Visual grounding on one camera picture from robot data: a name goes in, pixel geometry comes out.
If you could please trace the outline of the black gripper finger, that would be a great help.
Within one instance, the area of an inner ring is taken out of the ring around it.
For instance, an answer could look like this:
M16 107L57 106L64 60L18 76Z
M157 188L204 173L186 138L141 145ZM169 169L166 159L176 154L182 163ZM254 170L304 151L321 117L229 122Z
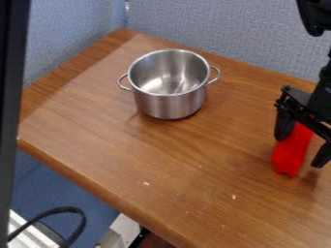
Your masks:
M273 137L277 141L284 140L293 129L296 124L294 115L285 109L278 109L276 112Z
M329 160L331 160L331 142L325 142L320 146L316 152L316 155L311 161L311 166L313 168L321 169Z

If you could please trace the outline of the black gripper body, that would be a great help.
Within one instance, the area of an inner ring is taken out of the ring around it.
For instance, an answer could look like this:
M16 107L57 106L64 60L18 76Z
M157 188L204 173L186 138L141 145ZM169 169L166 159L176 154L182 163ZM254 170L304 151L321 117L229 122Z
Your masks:
M331 140L331 60L321 68L319 82L311 93L284 85L281 94L274 101L276 111L288 110L301 123L324 140Z

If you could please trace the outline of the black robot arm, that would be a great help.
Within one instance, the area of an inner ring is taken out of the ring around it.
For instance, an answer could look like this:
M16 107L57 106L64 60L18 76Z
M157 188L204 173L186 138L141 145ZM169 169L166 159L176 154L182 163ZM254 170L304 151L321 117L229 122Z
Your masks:
M301 23L308 34L320 37L331 31L331 0L296 0ZM331 47L328 62L319 72L319 82L311 93L289 86L280 88L280 97L274 100L276 118L273 137L285 140L296 123L302 124L324 139L311 161L313 168L321 169L331 161Z

